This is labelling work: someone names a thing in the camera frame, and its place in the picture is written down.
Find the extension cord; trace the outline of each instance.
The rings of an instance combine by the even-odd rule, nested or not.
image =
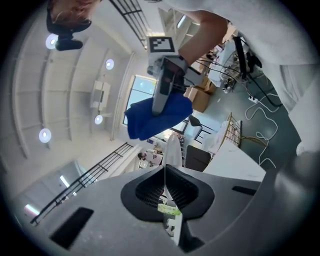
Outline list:
[[[273,93],[268,93],[267,96],[269,96],[269,95],[275,96],[275,97],[278,97],[278,98],[279,98],[278,95],[273,94]],[[265,105],[261,102],[261,101],[262,101],[265,97],[267,97],[267,96],[262,97],[260,100],[257,100],[256,98],[250,96],[250,97],[249,97],[249,100],[250,100],[250,101],[254,102],[253,100],[257,100],[257,102],[255,102],[252,106],[250,106],[249,108],[247,108],[247,110],[245,111],[245,118],[246,118],[247,120],[251,120],[251,119],[255,116],[255,114],[257,113],[257,111],[258,111],[258,110],[261,110],[261,111],[263,112],[265,118],[268,119],[268,120],[270,120],[270,121],[272,121],[272,122],[275,124],[276,129],[275,129],[274,133],[273,133],[269,138],[263,136],[262,133],[259,132],[259,131],[257,131],[257,132],[255,133],[255,135],[256,135],[257,138],[259,138],[259,139],[264,139],[264,140],[266,141],[266,147],[264,148],[264,150],[263,150],[263,151],[261,152],[261,154],[259,155],[259,159],[258,159],[258,161],[259,161],[259,166],[261,166],[264,161],[267,161],[267,160],[268,160],[268,161],[271,162],[271,164],[274,166],[274,168],[277,168],[276,165],[274,164],[274,162],[272,162],[272,160],[271,160],[270,158],[265,158],[263,161],[260,161],[261,156],[262,156],[263,153],[266,151],[266,149],[267,149],[267,147],[268,147],[268,145],[269,145],[269,141],[276,135],[276,133],[277,133],[277,131],[278,131],[278,125],[277,125],[277,123],[276,123],[273,119],[267,117],[266,112],[265,112],[261,107],[257,107],[257,108],[255,109],[255,111],[253,112],[253,114],[252,114],[251,117],[248,117],[248,116],[247,116],[248,110],[250,110],[251,108],[253,108],[254,106],[256,106],[256,105],[258,105],[258,104],[261,104],[262,106],[264,106],[264,107],[265,107],[269,112],[271,112],[271,113],[274,113],[274,112],[278,111],[278,109],[279,109],[280,107],[277,107],[275,110],[270,110],[267,106],[265,106]]]

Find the black headset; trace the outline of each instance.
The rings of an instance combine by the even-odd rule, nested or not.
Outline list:
[[[77,27],[71,29],[63,25],[53,23],[51,19],[51,9],[52,1],[50,0],[46,9],[46,27],[50,33],[58,35],[58,40],[55,43],[55,48],[58,51],[81,49],[84,44],[79,40],[73,39],[73,33],[81,32],[89,28],[92,24],[91,20],[86,20],[84,23],[79,24]]]

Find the yellow-green object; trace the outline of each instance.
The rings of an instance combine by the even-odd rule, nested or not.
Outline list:
[[[178,208],[165,205],[163,203],[158,204],[158,211],[164,214],[170,214],[170,215],[180,215],[181,212]]]

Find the blue cloth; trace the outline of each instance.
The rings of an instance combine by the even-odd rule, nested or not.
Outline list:
[[[192,102],[180,93],[170,94],[162,113],[152,114],[153,98],[131,104],[125,112],[130,139],[147,140],[170,129],[192,114]]]

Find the gray floor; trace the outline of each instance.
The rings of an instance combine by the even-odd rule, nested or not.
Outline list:
[[[267,80],[265,77],[258,79],[257,82],[265,91],[273,88],[270,82],[268,84],[266,83]],[[257,94],[258,99],[263,97],[263,94],[253,82],[248,84],[248,88],[253,95]],[[227,119],[229,113],[232,112],[232,115],[236,120],[242,121],[243,136],[255,137],[256,132],[259,131],[264,136],[270,137],[274,133],[276,127],[272,121],[265,118],[262,111],[259,110],[252,120],[246,119],[245,111],[253,104],[249,101],[248,97],[245,88],[240,84],[236,84],[233,92],[228,94],[225,94],[221,89],[217,89],[215,94],[211,96],[209,105],[205,112],[200,115],[199,120],[203,123],[202,119],[212,118],[215,121],[222,123]],[[276,97],[272,97],[271,100],[273,100],[274,103],[280,102]],[[271,110],[275,109],[267,99],[264,99],[263,103]],[[255,106],[249,110],[247,115],[250,117],[257,107],[258,106]],[[277,123],[278,131],[273,139],[269,141],[269,147],[261,156],[261,160],[270,158],[277,169],[279,169],[291,154],[296,153],[300,138],[288,117],[287,110],[283,106],[275,113],[271,113],[268,110],[266,110],[265,113]],[[258,162],[259,155],[264,149],[262,145],[249,140],[242,140],[240,148],[256,162]],[[261,167],[265,170],[273,168],[272,164],[268,161],[264,162]]]

